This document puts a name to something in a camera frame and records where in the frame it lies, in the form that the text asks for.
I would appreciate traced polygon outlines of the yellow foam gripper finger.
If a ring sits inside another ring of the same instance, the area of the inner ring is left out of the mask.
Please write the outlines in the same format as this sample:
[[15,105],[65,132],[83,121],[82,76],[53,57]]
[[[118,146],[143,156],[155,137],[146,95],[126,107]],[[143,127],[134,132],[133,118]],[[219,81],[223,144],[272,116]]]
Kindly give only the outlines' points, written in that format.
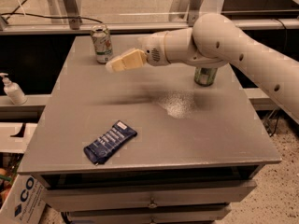
[[141,49],[129,49],[107,62],[106,70],[110,73],[142,67],[147,62],[147,55]]

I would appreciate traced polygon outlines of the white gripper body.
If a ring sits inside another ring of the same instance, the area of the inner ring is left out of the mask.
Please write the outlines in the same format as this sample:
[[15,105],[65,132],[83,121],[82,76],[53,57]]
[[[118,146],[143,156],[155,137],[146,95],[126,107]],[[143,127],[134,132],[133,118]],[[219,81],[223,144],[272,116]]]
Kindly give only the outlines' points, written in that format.
[[165,44],[167,31],[145,35],[138,39],[141,49],[147,55],[147,62],[152,66],[166,66],[169,61],[166,57]]

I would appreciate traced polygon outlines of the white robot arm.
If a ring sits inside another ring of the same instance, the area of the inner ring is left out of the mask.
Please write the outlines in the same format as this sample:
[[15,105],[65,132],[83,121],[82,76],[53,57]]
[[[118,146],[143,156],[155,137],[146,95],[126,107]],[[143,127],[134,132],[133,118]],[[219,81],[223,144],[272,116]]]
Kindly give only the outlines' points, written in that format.
[[194,26],[163,31],[139,39],[106,64],[109,72],[185,63],[198,68],[219,68],[227,63],[240,70],[293,120],[299,120],[299,62],[252,39],[234,23],[206,13]]

